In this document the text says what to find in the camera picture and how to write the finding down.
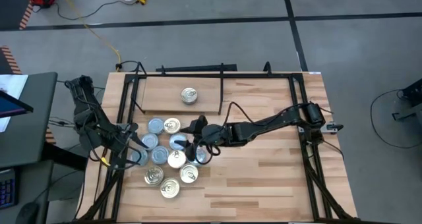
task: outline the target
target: wooden table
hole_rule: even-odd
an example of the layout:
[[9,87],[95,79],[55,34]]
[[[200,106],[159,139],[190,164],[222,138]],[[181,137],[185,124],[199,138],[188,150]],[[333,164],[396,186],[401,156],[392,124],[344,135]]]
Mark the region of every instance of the wooden table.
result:
[[[330,109],[321,74],[303,73],[308,100]],[[102,107],[111,121],[116,121],[124,73],[110,73]],[[141,103],[144,80],[140,81],[137,102]],[[291,95],[283,79],[224,79],[222,114],[207,114],[209,123],[222,124],[229,102],[235,101],[252,120],[274,115],[290,106]],[[123,121],[126,121],[129,96]],[[326,121],[331,114],[323,112]],[[134,122],[139,134],[146,132],[152,117],[177,117],[182,127],[198,115],[162,113],[143,115],[136,109]],[[232,108],[229,122],[246,121],[237,108]],[[336,135],[324,135],[326,141],[339,146]],[[168,134],[160,142],[168,147]],[[341,155],[321,144],[320,156],[326,186],[340,205],[356,216],[347,174]],[[86,185],[79,217],[92,205],[97,184],[99,164],[89,161]],[[179,177],[178,170],[162,165],[166,177]],[[117,221],[312,221],[305,172],[299,147],[297,129],[285,127],[258,136],[242,148],[222,148],[222,153],[206,166],[199,168],[199,178],[193,184],[181,183],[178,197],[166,199],[158,188],[144,182],[146,167],[134,167],[125,172]],[[103,188],[106,169],[102,169],[99,192]],[[324,216],[320,192],[320,216]],[[107,215],[110,216],[114,193],[109,196]]]

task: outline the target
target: black metal frame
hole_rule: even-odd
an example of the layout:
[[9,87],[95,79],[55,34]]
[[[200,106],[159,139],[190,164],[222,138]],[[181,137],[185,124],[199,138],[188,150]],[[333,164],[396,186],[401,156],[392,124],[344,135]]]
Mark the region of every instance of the black metal frame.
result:
[[[135,112],[135,104],[136,104],[135,101],[136,101],[136,95],[137,95],[137,91],[138,91],[139,80],[146,79],[149,76],[221,78],[220,112],[221,112],[221,108],[222,108],[222,98],[223,98],[223,90],[224,90],[223,81],[224,81],[225,78],[244,78],[244,79],[247,79],[247,78],[278,78],[278,79],[285,78],[285,79],[288,79],[288,81],[289,81],[291,99],[292,99],[293,104],[298,103],[298,98],[297,98],[297,94],[296,94],[296,90],[295,90],[295,82],[298,83],[298,85],[299,85],[302,102],[303,103],[308,102],[302,73],[273,73],[272,70],[271,70],[271,65],[270,65],[269,62],[267,62],[264,66],[264,72],[266,72],[266,73],[224,73],[223,67],[224,67],[224,65],[222,64],[220,73],[205,73],[205,74],[171,73],[171,74],[168,74],[168,73],[165,73],[165,71],[163,70],[161,74],[148,74],[148,75],[147,74],[138,74],[138,73],[136,73],[136,74],[126,74],[125,75],[125,83],[124,83],[122,96],[121,96],[121,102],[120,102],[120,105],[119,105],[119,112],[118,112],[116,122],[122,123],[123,114],[124,114],[124,110],[125,110],[125,102],[126,102],[126,98],[127,98],[128,89],[129,89],[129,83],[133,83],[133,89],[132,89],[132,93],[131,93],[131,102],[130,102],[130,106],[129,106],[129,114],[128,114],[128,118],[127,118],[126,123],[132,123],[133,122],[133,114]],[[319,152],[318,152],[318,147],[317,146],[312,147],[313,156],[315,157],[315,168],[316,168],[316,170],[314,170],[311,163],[309,162],[309,155],[308,155],[308,152],[307,152],[308,143],[307,143],[305,137],[302,136],[299,133],[299,129],[298,129],[298,136],[299,136],[299,141],[300,141],[300,145],[301,145],[301,153],[302,153],[302,158],[303,158],[303,165],[304,165],[304,169],[305,169],[305,176],[306,176],[306,181],[307,181],[307,188],[308,188],[308,193],[309,193],[309,200],[310,200],[310,203],[311,203],[313,219],[314,219],[314,221],[324,220],[325,222],[335,223],[336,221],[339,221],[339,219],[333,219],[332,218],[331,208],[333,208],[333,207],[330,205],[330,203],[332,204],[333,201],[335,202],[335,199],[331,196],[331,194],[329,193],[329,191],[325,187],[324,174],[322,172],[322,165],[321,165],[321,160],[320,160],[320,156],[319,156]],[[126,157],[126,155],[127,155],[127,151],[125,151],[122,154],[123,157]],[[115,156],[116,156],[116,154],[111,153],[110,159],[115,159]],[[113,176],[113,171],[108,170],[106,178],[105,178],[104,188],[109,186],[109,183],[111,182],[112,176]],[[317,199],[316,199],[316,194],[315,194],[315,190],[314,190],[314,182],[316,183],[318,188],[321,190],[321,192],[324,194],[322,196],[322,201],[323,201],[323,206],[324,206],[325,218],[321,218],[320,215],[319,215],[319,212],[318,212]],[[116,185],[115,196],[114,196],[114,201],[113,201],[113,209],[111,211],[111,219],[114,219],[114,220],[117,220],[117,214],[119,212],[119,203],[120,203],[122,186],[123,186],[123,172],[122,172],[122,175],[117,179],[117,185]],[[100,207],[100,212],[99,212],[99,216],[98,216],[99,219],[105,218],[106,206],[107,206],[107,199],[104,200],[102,206]],[[340,219],[342,219],[342,222],[346,222],[346,223],[356,223],[356,222],[366,223],[366,222],[360,221],[358,219],[344,219],[344,218],[346,218],[346,217],[345,216],[340,217]]]

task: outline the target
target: can lid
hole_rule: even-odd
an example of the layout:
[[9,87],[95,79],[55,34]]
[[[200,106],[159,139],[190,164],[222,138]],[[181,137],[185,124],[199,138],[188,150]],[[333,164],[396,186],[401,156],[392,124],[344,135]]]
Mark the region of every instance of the can lid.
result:
[[176,118],[170,118],[164,122],[164,130],[169,134],[179,132],[180,126],[180,121]]
[[170,137],[169,145],[173,150],[183,150],[185,149],[182,145],[175,143],[175,141],[187,141],[187,137],[184,134],[173,134]]
[[[204,148],[198,147],[196,149],[196,159],[198,159],[200,162],[205,163],[205,159],[206,159],[206,153],[207,151]],[[192,165],[196,165],[196,166],[201,166],[200,163],[198,163],[197,161],[193,160],[190,161]]]
[[160,134],[164,130],[164,121],[160,118],[152,118],[148,122],[148,132]]
[[158,145],[158,137],[153,133],[144,134],[140,140],[148,147],[148,151],[153,150]]
[[160,184],[164,179],[164,171],[161,167],[152,166],[145,173],[145,182],[151,185]]
[[161,184],[160,190],[164,198],[174,198],[180,190],[179,181],[174,178],[167,178]]
[[180,169],[180,178],[190,184],[198,178],[198,169],[194,165],[186,164]]
[[[139,148],[138,150],[140,151],[140,154],[141,154],[138,164],[140,166],[144,166],[148,163],[148,152],[143,148]],[[137,162],[139,159],[139,153],[137,151],[133,151],[129,159],[131,161]]]
[[192,103],[198,98],[198,92],[193,88],[185,88],[181,93],[182,101]]
[[156,146],[151,152],[151,160],[155,164],[161,165],[167,161],[169,150],[163,146]]
[[182,151],[172,151],[167,162],[172,168],[180,168],[186,163],[186,155]]

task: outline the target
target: gray floor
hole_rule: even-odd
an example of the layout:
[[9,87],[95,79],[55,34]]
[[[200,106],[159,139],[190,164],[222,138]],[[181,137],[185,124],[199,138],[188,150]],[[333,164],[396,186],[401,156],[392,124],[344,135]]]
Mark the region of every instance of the gray floor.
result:
[[[73,0],[83,12],[112,0]],[[74,17],[63,0],[62,14]],[[422,0],[291,0],[297,16],[326,14],[406,13],[421,11]],[[284,0],[148,0],[146,6],[104,7],[89,23],[187,20],[252,16],[286,16]],[[78,24],[57,17],[55,7],[33,14],[29,26]],[[311,71],[321,71],[346,158],[346,169],[359,217],[368,221],[420,223],[422,213],[422,148],[400,150],[383,144],[373,133],[369,106],[379,94],[403,88],[422,77],[422,18],[298,22],[305,58]],[[239,70],[300,70],[288,22],[154,26],[96,29],[122,54],[141,60],[147,70],[237,63]],[[24,73],[56,71],[60,80],[81,74],[105,86],[116,56],[86,30],[0,32]],[[412,120],[392,121],[404,107],[394,94],[375,104],[374,121],[389,141],[408,146],[421,140]],[[71,119],[73,103],[58,84],[52,116]],[[53,128],[61,147],[77,143],[69,129]],[[66,170],[58,167],[56,177]],[[72,192],[57,185],[60,198]],[[69,220],[76,201],[55,201],[48,223]]]

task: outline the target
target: wooden board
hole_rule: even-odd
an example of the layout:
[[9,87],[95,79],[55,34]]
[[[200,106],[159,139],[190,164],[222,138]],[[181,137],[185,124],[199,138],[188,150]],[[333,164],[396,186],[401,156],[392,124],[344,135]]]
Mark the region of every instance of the wooden board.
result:
[[[181,100],[182,90],[188,87],[198,92],[198,100],[193,105]],[[145,111],[216,113],[220,107],[220,79],[148,77],[141,107]]]
[[[103,104],[107,105],[109,117],[115,117],[118,112],[119,103],[113,98],[120,98],[123,78],[124,74],[111,73],[107,81]],[[308,99],[330,109],[321,75],[304,73],[304,79]],[[224,83],[222,115],[207,115],[209,123],[223,122],[230,101],[236,101],[253,120],[271,116],[291,105],[289,85],[284,79],[225,79]],[[139,90],[143,91],[143,87],[140,85]],[[332,120],[329,113],[323,113],[327,121]],[[146,122],[152,117],[177,117],[187,126],[198,116],[183,113],[143,115],[136,110],[134,122],[140,126],[139,134],[146,132]],[[233,108],[228,121],[246,119],[240,110]],[[336,135],[324,135],[324,138],[339,147]],[[168,134],[160,135],[160,142],[167,147],[168,139]],[[341,155],[320,145],[320,156],[327,188],[350,215],[356,216]],[[178,170],[168,165],[162,167],[167,177],[178,177]],[[125,172],[117,221],[312,221],[299,140],[296,128],[292,126],[263,134],[242,148],[222,148],[220,156],[199,169],[198,180],[193,184],[181,184],[178,197],[171,200],[163,198],[157,188],[145,184],[145,169],[134,167]],[[78,216],[92,205],[97,175],[98,163],[89,161],[85,195]],[[100,190],[105,175],[103,169]],[[316,187],[315,190],[319,213],[323,217],[320,194]],[[108,217],[113,198],[111,193]]]

